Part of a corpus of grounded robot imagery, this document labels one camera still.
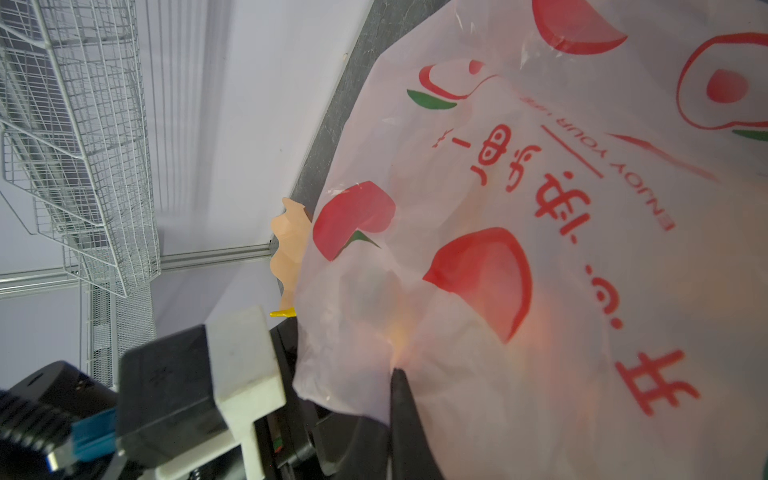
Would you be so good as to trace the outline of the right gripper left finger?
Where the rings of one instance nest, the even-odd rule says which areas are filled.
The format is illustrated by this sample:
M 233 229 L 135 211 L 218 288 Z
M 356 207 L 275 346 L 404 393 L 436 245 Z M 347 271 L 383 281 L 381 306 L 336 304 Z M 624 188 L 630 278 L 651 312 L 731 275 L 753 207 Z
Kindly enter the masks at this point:
M 390 430 L 378 420 L 360 417 L 336 480 L 386 480 Z

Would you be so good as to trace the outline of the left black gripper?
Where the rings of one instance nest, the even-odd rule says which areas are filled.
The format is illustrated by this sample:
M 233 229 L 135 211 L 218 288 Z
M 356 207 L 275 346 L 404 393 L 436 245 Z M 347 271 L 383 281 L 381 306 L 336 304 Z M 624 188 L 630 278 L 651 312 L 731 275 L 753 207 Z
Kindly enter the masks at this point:
M 298 356 L 294 317 L 270 330 L 285 404 L 257 422 L 267 479 L 332 479 L 337 475 L 358 418 L 335 413 L 298 396 L 293 379 Z

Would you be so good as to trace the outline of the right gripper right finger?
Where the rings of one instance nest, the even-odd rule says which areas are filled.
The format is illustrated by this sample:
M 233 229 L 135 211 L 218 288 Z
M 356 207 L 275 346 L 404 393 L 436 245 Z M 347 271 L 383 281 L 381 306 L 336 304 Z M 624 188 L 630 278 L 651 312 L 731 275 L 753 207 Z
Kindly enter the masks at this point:
M 402 369 L 394 369 L 391 378 L 390 449 L 393 479 L 444 479 Z

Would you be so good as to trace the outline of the small yellow banana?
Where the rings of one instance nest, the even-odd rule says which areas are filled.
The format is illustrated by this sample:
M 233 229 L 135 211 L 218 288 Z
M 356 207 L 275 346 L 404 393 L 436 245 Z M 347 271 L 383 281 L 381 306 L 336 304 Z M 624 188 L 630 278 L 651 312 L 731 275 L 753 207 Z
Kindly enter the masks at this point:
M 269 316 L 273 318 L 291 318 L 291 317 L 295 317 L 296 315 L 297 313 L 294 308 L 273 311 L 269 314 Z

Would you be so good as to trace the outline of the pink fruit print plastic bag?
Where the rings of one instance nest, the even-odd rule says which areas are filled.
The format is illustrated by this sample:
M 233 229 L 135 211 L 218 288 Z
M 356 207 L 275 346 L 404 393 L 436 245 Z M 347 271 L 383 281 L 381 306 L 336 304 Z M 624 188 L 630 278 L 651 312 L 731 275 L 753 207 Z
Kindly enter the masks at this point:
M 767 475 L 767 5 L 453 1 L 374 64 L 295 293 L 297 393 L 448 479 Z

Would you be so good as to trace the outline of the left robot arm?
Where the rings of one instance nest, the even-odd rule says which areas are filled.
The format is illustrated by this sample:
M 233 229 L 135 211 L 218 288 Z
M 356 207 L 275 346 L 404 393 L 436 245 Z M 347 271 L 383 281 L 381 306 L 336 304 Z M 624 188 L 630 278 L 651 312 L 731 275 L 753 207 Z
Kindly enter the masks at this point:
M 286 478 L 313 454 L 284 327 L 260 310 L 129 350 L 109 391 L 65 362 L 1 394 L 5 479 Z

